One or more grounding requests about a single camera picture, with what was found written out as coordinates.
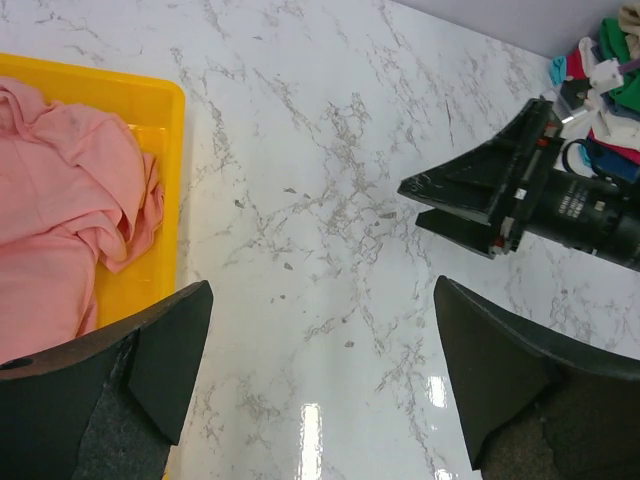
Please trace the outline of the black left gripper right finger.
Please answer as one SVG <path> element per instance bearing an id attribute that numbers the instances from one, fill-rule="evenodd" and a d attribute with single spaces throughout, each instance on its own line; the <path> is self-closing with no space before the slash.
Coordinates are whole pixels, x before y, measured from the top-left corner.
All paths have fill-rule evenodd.
<path id="1" fill-rule="evenodd" d="M 441 276 L 436 320 L 484 479 L 636 479 L 639 362 L 513 314 Z"/>

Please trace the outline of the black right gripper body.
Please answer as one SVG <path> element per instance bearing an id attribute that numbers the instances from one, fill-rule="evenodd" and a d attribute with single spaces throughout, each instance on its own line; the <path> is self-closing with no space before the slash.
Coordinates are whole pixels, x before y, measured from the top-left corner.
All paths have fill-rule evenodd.
<path id="1" fill-rule="evenodd" d="M 639 268 L 639 178 L 631 183 L 591 165 L 587 175 L 569 162 L 571 144 L 548 100 L 534 101 L 533 118 L 508 182 L 505 213 L 497 218 L 493 251 L 518 249 L 527 232 L 631 270 Z"/>

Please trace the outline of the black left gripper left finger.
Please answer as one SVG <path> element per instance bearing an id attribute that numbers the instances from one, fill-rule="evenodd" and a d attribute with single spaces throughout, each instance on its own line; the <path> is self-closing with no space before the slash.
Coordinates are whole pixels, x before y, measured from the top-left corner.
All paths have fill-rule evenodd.
<path id="1" fill-rule="evenodd" d="M 180 441 L 214 297 L 195 282 L 1 366 L 4 479 L 160 479 Z"/>

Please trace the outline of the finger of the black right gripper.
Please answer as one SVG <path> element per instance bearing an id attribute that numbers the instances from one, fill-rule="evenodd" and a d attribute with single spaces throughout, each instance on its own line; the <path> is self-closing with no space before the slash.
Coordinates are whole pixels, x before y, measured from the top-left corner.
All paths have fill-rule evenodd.
<path id="1" fill-rule="evenodd" d="M 420 213 L 415 224 L 478 255 L 495 257 L 495 236 L 491 234 L 489 226 L 437 209 Z"/>
<path id="2" fill-rule="evenodd" d="M 446 163 L 403 179 L 398 193 L 471 221 L 489 221 L 533 114 L 534 101 L 529 100 L 494 137 Z"/>

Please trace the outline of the pink t shirt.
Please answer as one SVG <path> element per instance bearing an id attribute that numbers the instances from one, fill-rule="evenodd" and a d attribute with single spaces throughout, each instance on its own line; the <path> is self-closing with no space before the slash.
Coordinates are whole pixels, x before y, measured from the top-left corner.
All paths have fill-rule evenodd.
<path id="1" fill-rule="evenodd" d="M 155 159 L 117 115 L 3 78 L 2 361 L 93 331 L 97 266 L 144 254 L 163 210 Z"/>

